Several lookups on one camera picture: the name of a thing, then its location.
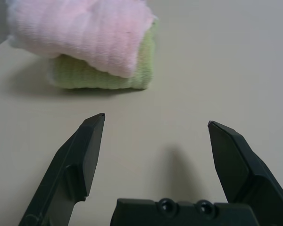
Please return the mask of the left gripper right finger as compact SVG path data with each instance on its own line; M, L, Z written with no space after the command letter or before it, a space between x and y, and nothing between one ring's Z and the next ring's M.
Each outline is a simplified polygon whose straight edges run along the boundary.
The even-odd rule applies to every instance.
M261 226L283 226L283 189L234 129L208 123L214 165L229 203L247 204Z

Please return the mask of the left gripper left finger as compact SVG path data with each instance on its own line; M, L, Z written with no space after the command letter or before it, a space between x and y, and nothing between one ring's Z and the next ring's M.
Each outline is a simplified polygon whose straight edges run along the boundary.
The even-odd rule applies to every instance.
M67 226L74 206L90 194L105 122L99 113L83 121L59 148L19 225Z

